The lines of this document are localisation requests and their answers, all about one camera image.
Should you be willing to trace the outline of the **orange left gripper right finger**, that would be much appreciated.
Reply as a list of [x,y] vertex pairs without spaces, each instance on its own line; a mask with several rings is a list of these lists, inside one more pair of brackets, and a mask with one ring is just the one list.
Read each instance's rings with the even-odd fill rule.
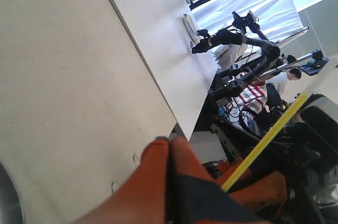
[[268,223],[223,192],[183,136],[170,140],[172,223]]

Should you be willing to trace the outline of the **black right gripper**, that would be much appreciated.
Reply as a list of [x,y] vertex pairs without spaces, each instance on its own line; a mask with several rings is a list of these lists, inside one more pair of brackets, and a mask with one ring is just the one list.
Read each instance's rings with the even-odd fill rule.
[[312,94],[298,115],[253,163],[271,174],[230,196],[272,223],[337,223],[337,104]]

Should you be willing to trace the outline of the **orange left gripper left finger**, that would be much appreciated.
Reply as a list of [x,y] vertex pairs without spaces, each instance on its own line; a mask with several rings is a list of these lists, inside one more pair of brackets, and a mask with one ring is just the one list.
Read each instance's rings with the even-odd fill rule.
[[106,201],[74,223],[166,223],[169,141],[160,136],[142,152],[140,164]]

